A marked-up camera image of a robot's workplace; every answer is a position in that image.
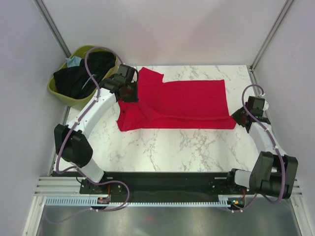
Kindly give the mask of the red t shirt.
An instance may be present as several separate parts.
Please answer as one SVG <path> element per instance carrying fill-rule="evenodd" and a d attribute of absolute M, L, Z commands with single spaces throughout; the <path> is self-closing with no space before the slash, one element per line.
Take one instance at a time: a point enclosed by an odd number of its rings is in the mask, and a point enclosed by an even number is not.
<path fill-rule="evenodd" d="M 139 71 L 135 103 L 119 101 L 120 131 L 136 129 L 234 129 L 224 80 L 164 82 L 163 75 Z"/>

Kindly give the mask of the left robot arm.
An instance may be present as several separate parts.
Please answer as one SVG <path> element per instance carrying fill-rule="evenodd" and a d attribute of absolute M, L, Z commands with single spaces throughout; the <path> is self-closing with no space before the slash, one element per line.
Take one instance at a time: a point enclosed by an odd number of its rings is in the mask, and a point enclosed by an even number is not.
<path fill-rule="evenodd" d="M 118 101 L 138 101 L 138 79 L 139 72 L 135 68 L 121 64 L 117 73 L 100 82 L 97 92 L 79 115 L 66 125 L 58 124 L 55 127 L 57 173 L 67 171 L 59 169 L 60 160 L 63 159 L 92 181 L 91 188 L 96 193 L 107 190 L 108 181 L 103 178 L 104 170 L 93 159 L 93 149 L 88 138 L 103 115 Z"/>

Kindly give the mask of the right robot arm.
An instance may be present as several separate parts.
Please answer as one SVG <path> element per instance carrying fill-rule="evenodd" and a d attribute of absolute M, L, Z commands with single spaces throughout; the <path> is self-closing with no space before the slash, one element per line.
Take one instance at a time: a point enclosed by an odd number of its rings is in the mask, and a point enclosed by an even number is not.
<path fill-rule="evenodd" d="M 252 171 L 232 169 L 228 172 L 225 187 L 233 194 L 245 187 L 263 196 L 289 199 L 298 161 L 287 155 L 277 142 L 269 119 L 263 116 L 265 105 L 265 99 L 249 96 L 245 105 L 232 115 L 254 141 L 259 156 Z"/>

